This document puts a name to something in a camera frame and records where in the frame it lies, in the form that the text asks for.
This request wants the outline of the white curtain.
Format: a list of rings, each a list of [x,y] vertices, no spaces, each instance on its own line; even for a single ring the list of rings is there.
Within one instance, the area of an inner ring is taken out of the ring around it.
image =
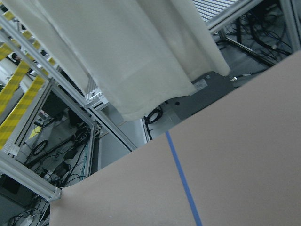
[[[7,0],[73,82],[92,77],[124,120],[191,95],[230,68],[190,0]]]

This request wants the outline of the aluminium frame post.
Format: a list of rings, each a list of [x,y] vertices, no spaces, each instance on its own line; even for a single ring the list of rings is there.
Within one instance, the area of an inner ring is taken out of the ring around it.
[[[50,184],[3,151],[0,152],[0,171],[41,196],[47,202],[61,198],[62,190],[60,188]]]

